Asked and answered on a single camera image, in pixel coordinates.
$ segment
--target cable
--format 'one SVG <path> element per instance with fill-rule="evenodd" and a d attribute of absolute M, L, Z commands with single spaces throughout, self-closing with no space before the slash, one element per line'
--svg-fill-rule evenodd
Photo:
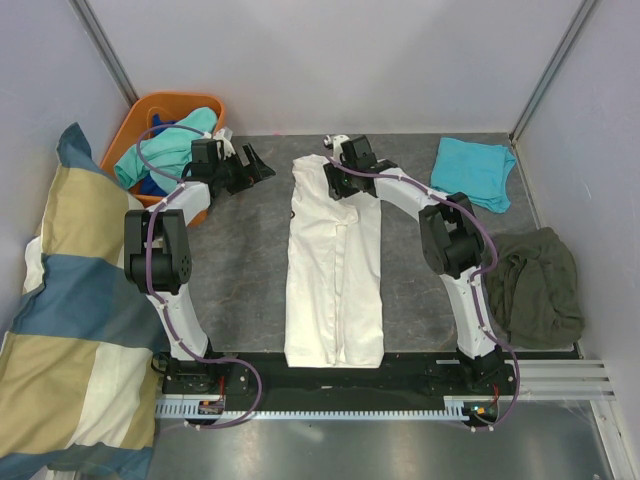
<path fill-rule="evenodd" d="M 204 132 L 201 132 L 200 130 L 197 130 L 195 128 L 191 128 L 191 127 L 186 127 L 184 125 L 157 125 L 155 127 L 151 127 L 147 130 L 145 130 L 144 132 L 142 132 L 142 134 L 140 135 L 140 137 L 138 137 L 138 141 L 136 143 L 136 151 L 138 153 L 138 156 L 140 157 L 140 160 L 142 161 L 143 164 L 145 164 L 147 166 L 147 168 L 149 168 L 149 170 L 152 170 L 160 175 L 163 175 L 167 178 L 170 178 L 172 180 L 176 180 L 178 182 L 178 189 L 174 190 L 173 192 L 171 192 L 169 195 L 167 195 L 165 198 L 163 198 L 156 206 L 156 208 L 153 210 L 153 212 L 151 212 L 151 218 L 149 219 L 149 225 L 147 226 L 147 246 L 146 246 L 146 250 L 145 250 L 145 273 L 146 273 L 146 286 L 147 286 L 147 291 L 149 292 L 149 295 L 151 295 L 153 298 L 155 298 L 161 305 L 162 307 L 162 316 L 164 317 L 165 323 L 167 325 L 167 329 L 169 330 L 171 336 L 173 337 L 173 339 L 176 341 L 176 343 L 178 344 L 178 346 L 187 354 L 189 355 L 191 358 L 193 358 L 194 360 L 200 362 L 200 363 L 206 363 L 206 364 L 226 364 L 226 363 L 235 363 L 238 365 L 242 365 L 243 367 L 246 367 L 247 369 L 251 370 L 251 373 L 253 373 L 253 375 L 256 377 L 256 381 L 258 383 L 258 392 L 256 393 L 256 398 L 253 402 L 253 404 L 251 405 L 251 407 L 242 415 L 240 415 L 238 418 L 234 418 L 233 420 L 229 421 L 229 422 L 225 422 L 225 423 L 216 423 L 214 425 L 196 425 L 193 426 L 193 428 L 195 428 L 196 430 L 201 430 L 201 429 L 207 429 L 207 430 L 219 430 L 221 428 L 229 428 L 229 427 L 233 427 L 235 425 L 239 425 L 240 423 L 243 423 L 246 419 L 249 418 L 249 416 L 251 416 L 256 408 L 258 408 L 258 404 L 260 403 L 260 400 L 262 399 L 262 378 L 260 377 L 260 374 L 258 373 L 258 371 L 255 369 L 255 367 L 253 365 L 251 365 L 249 362 L 246 362 L 245 360 L 241 360 L 239 358 L 204 358 L 201 357 L 199 355 L 197 355 L 195 352 L 193 352 L 189 347 L 187 347 L 184 342 L 182 341 L 182 339 L 178 336 L 178 333 L 175 330 L 175 327 L 173 326 L 173 323 L 171 322 L 171 317 L 169 316 L 169 309 L 167 308 L 167 302 L 164 300 L 164 298 L 162 298 L 160 295 L 158 295 L 158 293 L 153 289 L 153 276 L 152 276 L 152 268 L 151 268 L 151 259 L 153 256 L 153 230 L 154 230 L 154 226 L 156 223 L 156 219 L 158 218 L 158 214 L 164 210 L 167 205 L 169 205 L 169 203 L 174 200 L 176 197 L 178 197 L 182 192 L 184 192 L 186 185 L 184 183 L 184 180 L 179 178 L 179 177 L 175 177 L 173 175 L 169 175 L 166 172 L 163 172 L 162 170 L 160 170 L 159 168 L 154 167 L 153 165 L 151 165 L 148 160 L 145 158 L 145 156 L 142 154 L 142 149 L 140 148 L 140 143 L 142 142 L 142 140 L 144 140 L 144 137 L 147 136 L 147 134 L 158 130 L 160 128 L 181 128 L 183 130 L 190 130 L 192 132 L 198 133 L 200 135 L 204 136 Z"/>
<path fill-rule="evenodd" d="M 491 340 L 494 344 L 498 345 L 499 347 L 509 352 L 509 355 L 513 359 L 513 368 L 516 375 L 516 378 L 515 378 L 516 388 L 515 388 L 513 397 L 511 398 L 511 403 L 509 403 L 509 406 L 507 407 L 507 410 L 504 412 L 504 415 L 502 415 L 502 417 L 497 419 L 496 422 L 493 424 L 495 426 L 499 425 L 511 414 L 511 411 L 513 410 L 513 407 L 515 406 L 516 401 L 518 400 L 518 395 L 520 394 L 520 365 L 518 364 L 518 358 L 516 357 L 516 352 L 513 349 L 513 347 L 509 345 L 507 342 L 504 342 L 503 340 L 500 340 L 495 335 L 492 335 L 491 333 L 489 333 L 489 327 L 487 327 L 487 324 L 485 323 L 484 318 L 482 316 L 482 309 L 480 308 L 480 300 L 478 297 L 477 287 L 473 283 L 476 277 L 481 276 L 485 273 L 488 273 L 498 266 L 498 251 L 496 250 L 496 246 L 493 243 L 493 240 L 491 239 L 489 232 L 487 232 L 487 230 L 484 228 L 482 223 L 480 223 L 480 221 L 475 216 L 473 216 L 473 214 L 469 212 L 466 208 L 462 207 L 461 205 L 458 205 L 457 203 L 451 202 L 446 198 L 442 198 L 434 194 L 427 186 L 423 185 L 417 180 L 414 180 L 411 177 L 406 177 L 402 175 L 391 175 L 391 174 L 385 174 L 385 173 L 358 172 L 357 170 L 352 170 L 350 168 L 345 167 L 344 165 L 342 165 L 340 162 L 333 159 L 332 157 L 326 156 L 326 158 L 334 167 L 350 175 L 355 175 L 357 177 L 365 177 L 365 178 L 388 178 L 391 180 L 398 180 L 401 182 L 408 183 L 409 185 L 412 185 L 413 187 L 420 190 L 422 193 L 424 193 L 427 197 L 431 198 L 432 200 L 440 202 L 443 205 L 446 205 L 447 207 L 458 210 L 461 214 L 467 217 L 471 223 L 473 223 L 473 225 L 480 232 L 480 235 L 482 235 L 482 238 L 484 239 L 485 244 L 489 247 L 489 250 L 491 251 L 491 263 L 486 267 L 479 268 L 478 270 L 473 272 L 469 277 L 469 282 L 471 284 L 471 295 L 473 296 L 473 305 L 476 309 L 476 315 L 478 316 L 478 323 L 480 324 L 480 328 L 482 329 L 482 331 L 484 332 L 484 334 L 489 340 Z"/>

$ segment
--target gray table surface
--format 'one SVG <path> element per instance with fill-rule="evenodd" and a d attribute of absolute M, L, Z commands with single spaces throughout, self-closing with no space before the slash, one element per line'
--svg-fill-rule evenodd
<path fill-rule="evenodd" d="M 465 141 L 508 145 L 506 134 L 456 134 Z M 389 158 L 429 184 L 442 135 L 368 135 L 378 158 Z M 322 136 L 236 137 L 250 142 L 276 172 L 235 196 L 214 201 L 209 217 L 189 229 L 189 282 L 198 319 L 217 351 L 283 351 L 292 161 L 326 153 Z M 507 181 L 511 207 L 493 214 L 474 207 L 491 234 L 535 229 L 518 168 Z M 386 351 L 452 351 L 456 330 L 445 288 L 423 259 L 416 222 L 382 205 L 381 295 Z"/>

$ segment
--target light blue towel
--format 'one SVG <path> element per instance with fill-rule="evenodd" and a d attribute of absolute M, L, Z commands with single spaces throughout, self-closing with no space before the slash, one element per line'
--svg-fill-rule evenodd
<path fill-rule="evenodd" d="M 507 147 L 442 138 L 431 186 L 447 193 L 462 192 L 472 203 L 494 213 L 511 206 L 507 177 L 516 159 Z"/>
<path fill-rule="evenodd" d="M 178 125 L 197 128 L 211 133 L 218 122 L 218 116 L 209 107 L 202 107 L 191 112 L 180 120 Z M 199 138 L 195 132 L 181 128 L 167 128 L 161 134 L 142 142 L 142 154 L 153 165 L 170 175 L 182 176 L 182 170 L 191 161 L 191 141 Z M 136 153 L 136 146 L 118 160 L 113 168 L 116 178 L 127 190 L 149 175 L 149 169 L 142 163 Z M 177 182 L 156 172 L 151 172 L 151 178 L 165 192 L 176 188 Z"/>

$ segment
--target blue cloth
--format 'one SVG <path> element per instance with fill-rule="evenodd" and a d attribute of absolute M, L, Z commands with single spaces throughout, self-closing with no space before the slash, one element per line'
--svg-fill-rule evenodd
<path fill-rule="evenodd" d="M 154 197 L 166 197 L 167 192 L 162 190 L 156 182 L 153 181 L 151 175 L 147 175 L 142 179 L 140 184 L 140 195 L 153 195 Z"/>
<path fill-rule="evenodd" d="M 511 206 L 507 177 L 515 164 L 516 158 L 502 145 L 444 137 L 431 173 L 431 187 L 447 193 L 462 192 L 472 203 L 504 213 Z"/>
<path fill-rule="evenodd" d="M 202 132 L 211 132 L 217 121 L 218 117 L 213 110 L 202 107 L 191 112 L 177 125 L 193 127 Z M 185 165 L 191 161 L 191 141 L 197 138 L 199 138 L 197 133 L 181 128 L 168 128 L 157 137 L 144 140 L 141 145 L 142 154 L 154 167 L 160 168 L 170 175 L 180 177 Z M 138 158 L 135 145 L 132 145 L 125 152 L 113 170 L 118 183 L 127 190 L 149 175 L 149 169 Z M 159 173 L 151 172 L 150 175 L 158 187 L 165 192 L 171 192 L 177 185 L 175 180 Z"/>

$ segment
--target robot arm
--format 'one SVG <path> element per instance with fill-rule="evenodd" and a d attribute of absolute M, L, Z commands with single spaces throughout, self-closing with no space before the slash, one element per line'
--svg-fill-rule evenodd
<path fill-rule="evenodd" d="M 431 269 L 440 275 L 449 294 L 460 353 L 470 363 L 478 357 L 491 355 L 496 346 L 486 333 L 493 335 L 493 332 L 490 325 L 486 330 L 481 328 L 472 295 L 472 288 L 481 292 L 480 276 L 473 274 L 480 269 L 480 254 L 484 247 L 475 226 L 458 210 L 436 200 L 442 193 L 424 187 L 425 193 L 409 182 L 399 181 L 401 177 L 410 177 L 392 162 L 378 161 L 366 137 L 353 140 L 345 135 L 327 137 L 325 147 L 333 150 L 333 157 L 352 171 L 365 175 L 383 174 L 376 178 L 358 177 L 332 163 L 325 165 L 329 194 L 334 199 L 367 192 L 397 206 L 419 223 L 424 257 Z M 465 195 L 456 194 L 448 200 L 473 213 Z M 488 319 L 487 306 L 481 294 L 479 300 L 480 313 Z"/>

